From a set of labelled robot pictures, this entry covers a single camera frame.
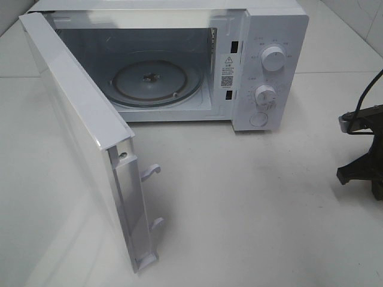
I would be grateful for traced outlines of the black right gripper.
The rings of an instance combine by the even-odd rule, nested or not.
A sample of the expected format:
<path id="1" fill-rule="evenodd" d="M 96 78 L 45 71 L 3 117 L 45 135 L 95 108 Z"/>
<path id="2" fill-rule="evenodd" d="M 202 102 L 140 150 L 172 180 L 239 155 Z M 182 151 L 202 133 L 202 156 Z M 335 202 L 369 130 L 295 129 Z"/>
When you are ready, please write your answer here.
<path id="1" fill-rule="evenodd" d="M 359 130 L 371 130 L 374 134 L 369 155 L 363 155 L 346 166 L 339 167 L 336 176 L 342 185 L 351 180 L 366 180 L 372 183 L 372 194 L 382 201 L 382 105 L 347 112 L 339 117 L 343 133 L 358 133 Z"/>

